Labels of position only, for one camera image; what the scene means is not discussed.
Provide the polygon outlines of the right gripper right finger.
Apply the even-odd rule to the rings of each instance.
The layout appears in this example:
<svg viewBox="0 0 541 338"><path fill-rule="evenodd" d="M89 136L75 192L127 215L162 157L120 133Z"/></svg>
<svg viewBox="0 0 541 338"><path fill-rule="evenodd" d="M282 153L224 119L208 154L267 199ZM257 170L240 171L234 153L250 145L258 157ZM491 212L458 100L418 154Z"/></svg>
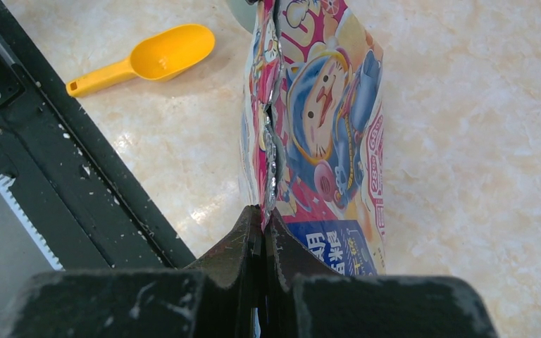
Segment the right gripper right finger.
<svg viewBox="0 0 541 338"><path fill-rule="evenodd" d="M482 298L457 277L344 276L273 211L265 230L266 337L496 337Z"/></svg>

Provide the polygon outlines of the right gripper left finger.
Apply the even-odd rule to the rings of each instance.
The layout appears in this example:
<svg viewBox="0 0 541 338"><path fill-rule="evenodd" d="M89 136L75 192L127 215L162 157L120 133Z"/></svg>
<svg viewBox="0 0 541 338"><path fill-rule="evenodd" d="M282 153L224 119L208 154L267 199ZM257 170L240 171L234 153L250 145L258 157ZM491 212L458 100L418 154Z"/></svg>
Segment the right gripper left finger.
<svg viewBox="0 0 541 338"><path fill-rule="evenodd" d="M6 307L0 337L250 337L250 241L259 209L183 269L51 271Z"/></svg>

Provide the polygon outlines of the yellow plastic scoop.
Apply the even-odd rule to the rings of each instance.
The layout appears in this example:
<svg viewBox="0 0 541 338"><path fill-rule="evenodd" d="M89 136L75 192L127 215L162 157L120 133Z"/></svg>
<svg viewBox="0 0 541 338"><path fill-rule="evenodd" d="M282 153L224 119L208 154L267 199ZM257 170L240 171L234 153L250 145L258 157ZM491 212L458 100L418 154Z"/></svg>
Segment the yellow plastic scoop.
<svg viewBox="0 0 541 338"><path fill-rule="evenodd" d="M165 82L203 61L215 44L215 35L206 26L179 25L143 40L123 60L71 80L66 91L82 97L135 77Z"/></svg>

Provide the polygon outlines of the cat food bag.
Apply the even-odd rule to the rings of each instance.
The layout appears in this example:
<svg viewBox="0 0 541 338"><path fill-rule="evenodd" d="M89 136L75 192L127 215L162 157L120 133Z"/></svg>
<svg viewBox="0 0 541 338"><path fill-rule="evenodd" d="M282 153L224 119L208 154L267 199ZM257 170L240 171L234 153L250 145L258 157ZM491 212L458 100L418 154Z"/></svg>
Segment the cat food bag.
<svg viewBox="0 0 541 338"><path fill-rule="evenodd" d="M385 271L383 48L346 1L256 1L245 67L248 195L342 275Z"/></svg>

